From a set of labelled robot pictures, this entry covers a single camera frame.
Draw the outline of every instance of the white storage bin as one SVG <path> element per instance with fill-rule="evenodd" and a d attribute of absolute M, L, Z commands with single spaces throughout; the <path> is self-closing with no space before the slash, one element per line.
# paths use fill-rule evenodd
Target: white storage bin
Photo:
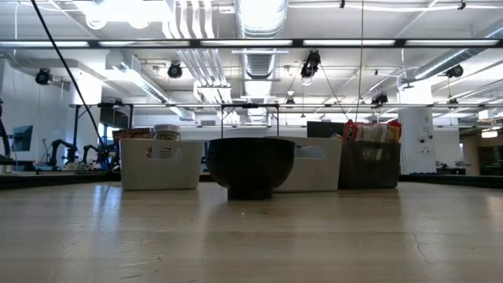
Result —
<path fill-rule="evenodd" d="M 273 192 L 335 191 L 339 186 L 343 142 L 332 138 L 283 138 L 296 143 L 293 169 L 283 185 Z"/>
<path fill-rule="evenodd" d="M 123 189 L 195 189 L 202 152 L 201 142 L 123 138 Z"/>

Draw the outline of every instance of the ceiling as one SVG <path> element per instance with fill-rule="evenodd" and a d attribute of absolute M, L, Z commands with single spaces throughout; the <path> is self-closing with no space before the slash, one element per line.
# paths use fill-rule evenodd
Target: ceiling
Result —
<path fill-rule="evenodd" d="M 434 7 L 458 6 L 457 0 L 365 0 L 365 6 L 378 6 L 383 8 L 424 8 L 434 2 Z M 38 18 L 33 7 L 27 1 L 17 6 L 14 1 L 0 0 L 0 39 L 13 39 L 17 29 L 18 39 L 45 39 Z M 72 1 L 57 2 L 62 9 L 75 9 Z M 228 13 L 232 9 L 231 0 L 214 0 L 213 28 L 218 38 L 237 37 L 235 15 Z M 326 7 L 320 5 L 338 5 L 338 1 L 298 1 L 291 0 L 288 9 L 285 38 L 359 38 L 362 34 L 366 38 L 471 38 L 488 25 L 502 18 L 501 9 L 455 9 L 397 13 L 364 10 L 351 8 L 360 6 L 359 0 L 346 0 L 347 7 Z M 471 6 L 498 6 L 501 1 L 496 0 L 471 0 Z M 42 13 L 56 39 L 164 39 L 161 23 L 151 23 L 145 29 L 134 29 L 128 23 L 109 23 L 99 31 L 86 27 L 85 15 L 79 11 L 62 13 L 49 11 L 55 9 L 48 2 L 40 1 L 40 6 L 45 8 Z M 408 27 L 411 19 L 417 17 Z M 389 86 L 386 89 L 390 101 L 395 101 L 397 92 L 395 77 L 386 75 L 396 74 L 402 66 L 408 69 L 420 67 L 448 50 L 442 49 L 323 49 L 320 50 L 323 70 L 314 77 L 310 86 L 303 86 L 298 75 L 298 67 L 302 64 L 309 50 L 291 49 L 288 54 L 280 55 L 277 61 L 278 68 L 275 77 L 281 81 L 273 83 L 271 90 L 272 101 L 283 103 L 288 96 L 288 90 L 294 90 L 293 97 L 297 103 L 323 103 L 329 98 L 334 101 L 335 91 L 338 98 L 345 103 L 352 103 L 357 97 L 358 90 L 371 98 L 374 92 L 367 93 L 371 87 L 381 80 L 388 78 Z M 171 61 L 180 60 L 175 50 L 124 50 L 125 54 L 133 54 L 143 63 L 143 75 L 147 75 L 176 101 L 195 102 L 192 95 L 193 77 L 185 71 L 180 79 L 169 79 L 167 67 Z M 231 54 L 231 50 L 220 50 L 220 58 L 224 66 L 226 77 L 232 87 L 232 97 L 239 98 L 243 91 L 240 57 Z M 67 58 L 75 59 L 83 64 L 93 65 L 96 61 L 103 61 L 103 50 L 65 50 Z M 53 51 L 28 50 L 19 52 L 17 57 L 28 58 L 57 58 Z M 476 90 L 489 83 L 501 79 L 503 71 L 503 49 L 487 50 L 462 63 L 465 70 L 460 79 L 451 80 L 450 92 L 452 95 L 462 94 Z M 361 78 L 358 77 L 360 65 L 362 66 Z M 449 87 L 446 78 L 432 79 L 433 97 L 435 100 L 446 99 Z M 147 101 L 147 95 L 130 82 L 116 80 L 112 85 L 106 84 L 104 95 L 121 97 L 125 100 Z M 503 97 L 503 87 L 492 89 L 471 96 L 463 102 L 478 103 L 494 97 Z"/>

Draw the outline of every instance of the table surface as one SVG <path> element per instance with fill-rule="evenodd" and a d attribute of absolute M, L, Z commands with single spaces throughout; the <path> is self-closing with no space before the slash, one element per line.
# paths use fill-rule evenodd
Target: table surface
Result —
<path fill-rule="evenodd" d="M 503 191 L 0 191 L 0 282 L 501 282 Z"/>

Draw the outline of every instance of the black bowl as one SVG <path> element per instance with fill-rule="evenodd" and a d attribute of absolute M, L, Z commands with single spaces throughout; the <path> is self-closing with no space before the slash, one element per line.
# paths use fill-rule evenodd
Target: black bowl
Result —
<path fill-rule="evenodd" d="M 295 142 L 279 138 L 221 138 L 208 142 L 207 169 L 229 199 L 272 197 L 293 167 Z"/>

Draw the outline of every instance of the dark bin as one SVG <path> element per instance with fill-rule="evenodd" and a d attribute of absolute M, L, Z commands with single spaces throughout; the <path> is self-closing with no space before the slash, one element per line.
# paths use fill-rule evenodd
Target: dark bin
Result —
<path fill-rule="evenodd" d="M 339 189 L 394 189 L 398 185 L 400 144 L 345 142 Z"/>

